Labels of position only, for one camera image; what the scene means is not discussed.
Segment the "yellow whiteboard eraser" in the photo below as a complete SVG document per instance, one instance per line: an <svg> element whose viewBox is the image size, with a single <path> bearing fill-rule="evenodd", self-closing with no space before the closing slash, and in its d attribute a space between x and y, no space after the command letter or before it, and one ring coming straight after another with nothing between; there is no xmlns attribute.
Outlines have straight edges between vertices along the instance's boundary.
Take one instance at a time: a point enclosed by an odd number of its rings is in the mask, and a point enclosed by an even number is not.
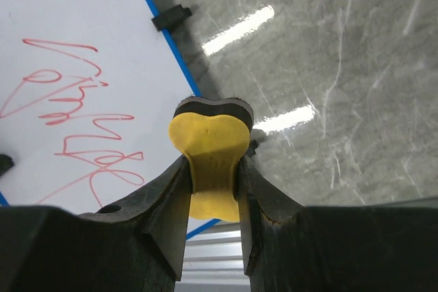
<svg viewBox="0 0 438 292"><path fill-rule="evenodd" d="M239 98L191 96L177 105L168 134L190 165L190 217L239 221L237 167L253 125L252 107Z"/></svg>

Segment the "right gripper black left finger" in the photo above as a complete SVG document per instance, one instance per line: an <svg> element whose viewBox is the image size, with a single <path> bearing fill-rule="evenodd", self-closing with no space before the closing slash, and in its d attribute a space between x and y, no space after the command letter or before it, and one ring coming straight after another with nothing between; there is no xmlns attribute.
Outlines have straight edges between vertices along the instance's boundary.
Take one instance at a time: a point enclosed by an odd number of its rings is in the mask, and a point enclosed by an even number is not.
<svg viewBox="0 0 438 292"><path fill-rule="evenodd" d="M1 209L2 291L173 291L192 192L188 160L96 213Z"/></svg>

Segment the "blue-framed whiteboard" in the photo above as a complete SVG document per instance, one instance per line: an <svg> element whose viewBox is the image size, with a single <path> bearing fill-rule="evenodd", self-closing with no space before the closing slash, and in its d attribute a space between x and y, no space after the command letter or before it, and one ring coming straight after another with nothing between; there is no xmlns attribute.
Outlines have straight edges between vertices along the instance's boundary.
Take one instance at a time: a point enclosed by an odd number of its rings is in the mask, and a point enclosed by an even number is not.
<svg viewBox="0 0 438 292"><path fill-rule="evenodd" d="M1 0L3 205L99 208L178 156L177 103L199 88L153 0Z"/></svg>

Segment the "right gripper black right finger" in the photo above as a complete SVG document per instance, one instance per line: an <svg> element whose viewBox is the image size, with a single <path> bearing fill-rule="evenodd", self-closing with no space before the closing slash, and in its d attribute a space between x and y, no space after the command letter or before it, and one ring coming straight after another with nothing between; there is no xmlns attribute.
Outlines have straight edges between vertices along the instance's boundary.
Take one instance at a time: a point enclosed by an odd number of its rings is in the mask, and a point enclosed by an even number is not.
<svg viewBox="0 0 438 292"><path fill-rule="evenodd" d="M245 157L237 173L252 291L436 291L437 199L298 204Z"/></svg>

